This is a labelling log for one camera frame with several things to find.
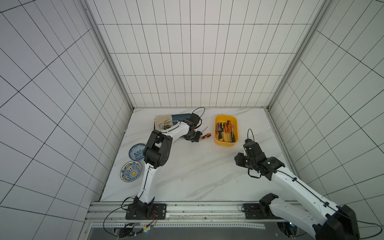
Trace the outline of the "black yellow dotted screwdriver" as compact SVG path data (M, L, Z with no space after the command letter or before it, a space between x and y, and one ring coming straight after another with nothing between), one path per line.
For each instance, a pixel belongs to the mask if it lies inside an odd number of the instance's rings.
M234 123L231 123L231 142L235 143L236 142L236 137L235 137L235 125Z

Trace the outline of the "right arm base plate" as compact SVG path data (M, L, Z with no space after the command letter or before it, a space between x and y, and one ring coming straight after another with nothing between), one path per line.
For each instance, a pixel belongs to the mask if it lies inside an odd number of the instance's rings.
M273 215L269 206L259 203L243 204L241 211L245 213L247 220L278 220L279 217Z

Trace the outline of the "small black yellow screwdriver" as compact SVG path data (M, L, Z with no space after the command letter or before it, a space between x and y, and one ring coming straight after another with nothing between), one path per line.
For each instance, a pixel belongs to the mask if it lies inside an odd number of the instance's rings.
M220 140L222 142L224 141L224 133L225 133L225 130L224 130L223 123L220 123Z

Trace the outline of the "purple red screwdriver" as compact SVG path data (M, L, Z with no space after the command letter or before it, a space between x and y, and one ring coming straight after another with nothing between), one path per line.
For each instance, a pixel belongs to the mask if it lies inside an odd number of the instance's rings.
M220 123L216 123L216 127L215 127L215 138L216 138L216 140L219 139L219 128L220 128Z

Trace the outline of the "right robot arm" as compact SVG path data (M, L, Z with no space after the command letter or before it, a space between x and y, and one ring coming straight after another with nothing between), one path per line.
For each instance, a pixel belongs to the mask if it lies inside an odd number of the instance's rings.
M255 170L262 177L291 194L304 208L300 209L269 193L259 200L256 211L266 219L280 218L291 222L316 240L358 240L360 232L355 212L338 206L303 183L275 157L266 158L239 153L236 165Z

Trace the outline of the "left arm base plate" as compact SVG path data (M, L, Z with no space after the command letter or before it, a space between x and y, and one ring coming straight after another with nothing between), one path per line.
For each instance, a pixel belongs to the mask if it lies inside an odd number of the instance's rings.
M126 220L164 220L167 213L167 204L152 204L150 206L136 206L130 204L127 207Z

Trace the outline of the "small orange screwdriver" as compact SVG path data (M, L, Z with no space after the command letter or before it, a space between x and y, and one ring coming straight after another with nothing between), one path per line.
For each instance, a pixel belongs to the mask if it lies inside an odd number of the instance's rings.
M206 131L207 131L208 128L209 128L209 127L206 127L206 128L204 128L204 130L202 131L201 140L207 139L207 138L209 138L209 137L212 136L211 133L206 133Z

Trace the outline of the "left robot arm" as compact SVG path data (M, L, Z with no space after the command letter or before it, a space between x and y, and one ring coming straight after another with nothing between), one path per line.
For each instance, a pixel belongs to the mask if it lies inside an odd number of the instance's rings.
M150 217L155 197L152 186L157 171L166 164L170 157L174 141L183 138L192 143L200 141L202 132L197 128L201 125L201 117L191 113L188 119L181 119L174 126L163 130L153 130L144 149L145 172L139 193L135 196L132 206L143 217Z

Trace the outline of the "long black yellow screwdriver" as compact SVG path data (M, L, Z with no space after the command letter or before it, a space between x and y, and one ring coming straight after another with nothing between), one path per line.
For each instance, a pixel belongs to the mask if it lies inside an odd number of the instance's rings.
M217 130L218 130L218 140L219 140L219 141L222 141L223 137L222 137L222 127L221 127L221 123L217 123Z

